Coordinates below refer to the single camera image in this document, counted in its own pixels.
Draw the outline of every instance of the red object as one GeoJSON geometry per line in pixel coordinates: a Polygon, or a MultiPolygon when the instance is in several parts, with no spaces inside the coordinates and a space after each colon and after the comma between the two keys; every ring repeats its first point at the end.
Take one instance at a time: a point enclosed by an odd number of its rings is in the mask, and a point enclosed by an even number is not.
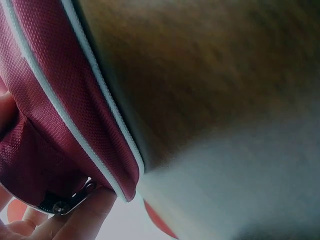
{"type": "Polygon", "coordinates": [[[169,226],[159,217],[159,215],[155,212],[155,210],[144,201],[144,206],[151,218],[152,222],[164,233],[168,234],[170,237],[178,239],[178,237],[174,234],[174,232],[169,228],[169,226]]]}
{"type": "Polygon", "coordinates": [[[14,199],[8,205],[7,217],[8,222],[12,223],[14,221],[20,221],[24,217],[24,214],[27,210],[27,205],[18,199],[14,199]]]}
{"type": "Polygon", "coordinates": [[[87,177],[132,200],[139,179],[137,161],[60,1],[6,0],[1,4],[0,77],[19,109],[17,126],[0,143],[1,183],[35,206],[44,200],[46,191],[71,197],[87,177]],[[41,84],[37,67],[78,131],[78,139],[72,132],[74,126],[66,124],[41,84]],[[91,155],[79,139],[84,139],[91,155]]]}

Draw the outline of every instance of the wooden table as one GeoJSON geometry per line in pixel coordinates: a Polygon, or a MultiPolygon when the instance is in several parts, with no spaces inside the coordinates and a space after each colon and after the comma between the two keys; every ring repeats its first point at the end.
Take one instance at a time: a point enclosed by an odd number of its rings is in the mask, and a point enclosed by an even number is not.
{"type": "Polygon", "coordinates": [[[320,236],[320,3],[79,3],[180,239],[320,236]]]}

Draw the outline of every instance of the white piping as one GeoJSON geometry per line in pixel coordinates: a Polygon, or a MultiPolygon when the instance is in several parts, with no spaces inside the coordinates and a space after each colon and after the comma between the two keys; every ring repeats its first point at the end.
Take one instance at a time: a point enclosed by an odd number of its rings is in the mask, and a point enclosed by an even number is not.
{"type": "Polygon", "coordinates": [[[64,10],[70,20],[70,23],[73,27],[73,30],[77,36],[77,39],[81,45],[81,48],[91,66],[91,69],[93,71],[93,74],[100,86],[100,89],[103,93],[103,96],[107,102],[107,104],[109,105],[110,107],[110,110],[126,140],[126,142],[128,143],[132,153],[133,153],[133,156],[138,164],[138,167],[139,167],[139,176],[141,178],[141,176],[145,173],[145,164],[144,164],[144,161],[141,157],[141,154],[137,148],[137,145],[135,143],[135,141],[133,140],[131,134],[129,133],[129,130],[120,114],[120,111],[118,110],[118,107],[106,85],[106,82],[101,74],[101,71],[99,69],[99,65],[97,63],[97,60],[95,58],[95,55],[91,49],[91,46],[88,42],[88,39],[86,37],[86,34],[82,28],[82,25],[80,23],[80,20],[77,16],[77,13],[75,11],[75,8],[74,8],[74,5],[72,3],[71,0],[60,0],[63,7],[64,7],[64,10]]]}
{"type": "Polygon", "coordinates": [[[4,10],[5,18],[10,26],[14,39],[17,45],[20,48],[21,53],[25,56],[27,63],[29,64],[34,76],[36,77],[37,81],[39,82],[40,86],[42,87],[45,95],[48,97],[49,101],[70,130],[74,138],[78,141],[81,145],[83,150],[86,154],[91,158],[103,176],[108,180],[111,187],[117,194],[117,196],[121,197],[123,200],[126,200],[125,194],[122,191],[119,183],[116,181],[115,177],[111,174],[109,169],[104,165],[102,160],[98,157],[98,155],[94,152],[88,142],[85,140],[84,136],[81,134],[75,123],[72,121],[66,110],[64,109],[63,105],[60,103],[59,99],[57,98],[54,90],[52,89],[50,83],[48,82],[45,74],[41,70],[37,59],[33,55],[31,48],[28,44],[26,36],[23,33],[21,26],[19,25],[14,7],[10,0],[3,0],[2,7],[4,10]]]}

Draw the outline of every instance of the zipper pull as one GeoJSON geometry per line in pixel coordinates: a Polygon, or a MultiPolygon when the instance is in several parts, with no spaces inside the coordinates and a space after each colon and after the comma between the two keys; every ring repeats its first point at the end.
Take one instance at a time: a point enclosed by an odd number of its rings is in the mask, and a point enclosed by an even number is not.
{"type": "Polygon", "coordinates": [[[68,201],[58,201],[53,205],[52,212],[55,215],[64,216],[75,209],[79,204],[81,204],[87,196],[97,188],[97,184],[93,181],[87,182],[84,187],[76,193],[68,201]]]}

